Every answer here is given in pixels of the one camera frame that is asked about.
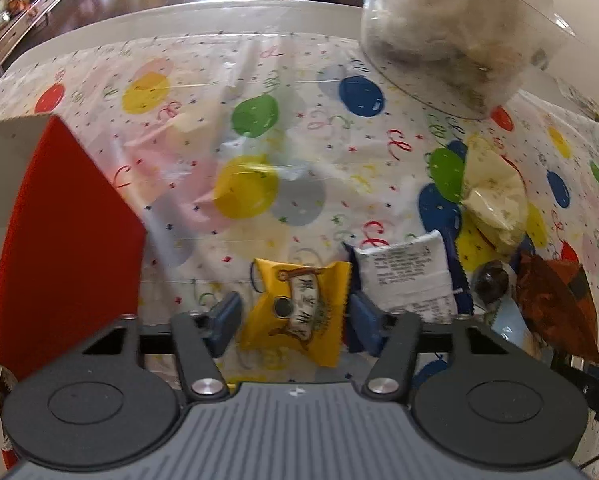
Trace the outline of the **red cardboard box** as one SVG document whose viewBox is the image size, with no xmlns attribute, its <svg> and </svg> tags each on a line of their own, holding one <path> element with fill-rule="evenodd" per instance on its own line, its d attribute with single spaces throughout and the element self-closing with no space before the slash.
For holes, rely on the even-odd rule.
<svg viewBox="0 0 599 480">
<path fill-rule="evenodd" d="M 0 120 L 0 423 L 8 470 L 127 462 L 152 377 L 136 328 L 145 230 L 55 115 Z"/>
</svg>

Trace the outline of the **yellow sesame snack packet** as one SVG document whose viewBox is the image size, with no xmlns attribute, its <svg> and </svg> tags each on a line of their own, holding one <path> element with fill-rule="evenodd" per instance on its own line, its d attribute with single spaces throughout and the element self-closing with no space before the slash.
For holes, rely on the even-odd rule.
<svg viewBox="0 0 599 480">
<path fill-rule="evenodd" d="M 320 367 L 339 364 L 351 264 L 301 266 L 256 258 L 258 300 L 242 325 L 243 351 L 287 348 Z"/>
</svg>

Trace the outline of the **large clear plastic bag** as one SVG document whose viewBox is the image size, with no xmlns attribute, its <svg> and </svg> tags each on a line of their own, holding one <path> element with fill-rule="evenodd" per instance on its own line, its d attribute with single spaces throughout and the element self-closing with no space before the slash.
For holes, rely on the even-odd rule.
<svg viewBox="0 0 599 480">
<path fill-rule="evenodd" d="M 483 119 L 574 38 L 553 0 L 365 0 L 360 44 L 412 98 Z"/>
</svg>

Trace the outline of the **white navy snack packet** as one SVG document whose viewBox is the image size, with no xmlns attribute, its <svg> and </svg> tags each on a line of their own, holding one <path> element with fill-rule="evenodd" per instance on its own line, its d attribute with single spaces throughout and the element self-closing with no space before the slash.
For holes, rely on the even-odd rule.
<svg viewBox="0 0 599 480">
<path fill-rule="evenodd" d="M 414 312 L 437 323 L 474 313 L 467 276 L 446 234 L 433 230 L 398 244 L 344 248 L 353 266 L 351 289 L 380 311 Z"/>
</svg>

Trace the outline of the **cream white snack bag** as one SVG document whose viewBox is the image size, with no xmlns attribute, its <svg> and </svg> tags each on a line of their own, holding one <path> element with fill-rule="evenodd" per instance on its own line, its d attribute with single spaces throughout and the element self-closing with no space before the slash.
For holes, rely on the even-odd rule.
<svg viewBox="0 0 599 480">
<path fill-rule="evenodd" d="M 512 255 L 526 236 L 528 200 L 521 174 L 486 139 L 471 136 L 461 204 L 501 255 Z"/>
</svg>

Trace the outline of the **light blue cookie packet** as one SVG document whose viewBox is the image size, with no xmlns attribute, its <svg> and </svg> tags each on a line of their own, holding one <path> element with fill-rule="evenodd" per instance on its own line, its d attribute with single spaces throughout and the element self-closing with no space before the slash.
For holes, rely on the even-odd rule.
<svg viewBox="0 0 599 480">
<path fill-rule="evenodd" d="M 515 344 L 535 359 L 540 359 L 541 348 L 511 297 L 501 299 L 490 326 L 494 332 L 511 344 Z"/>
</svg>

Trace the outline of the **brown red zigzag snack bag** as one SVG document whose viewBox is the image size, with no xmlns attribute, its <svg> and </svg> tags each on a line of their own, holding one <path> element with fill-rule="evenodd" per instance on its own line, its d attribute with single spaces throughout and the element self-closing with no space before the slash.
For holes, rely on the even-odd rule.
<svg viewBox="0 0 599 480">
<path fill-rule="evenodd" d="M 599 363 L 598 315 L 584 267 L 524 250 L 516 268 L 516 303 L 532 333 L 554 350 Z"/>
</svg>

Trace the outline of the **round dark wrapped candy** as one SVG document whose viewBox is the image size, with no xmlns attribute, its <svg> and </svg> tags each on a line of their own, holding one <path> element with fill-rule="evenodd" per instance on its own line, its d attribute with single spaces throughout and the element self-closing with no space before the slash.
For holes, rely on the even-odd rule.
<svg viewBox="0 0 599 480">
<path fill-rule="evenodd" d="M 471 281 L 476 306 L 485 311 L 496 310 L 501 300 L 510 297 L 516 284 L 516 274 L 508 263 L 491 260 L 480 266 Z"/>
</svg>

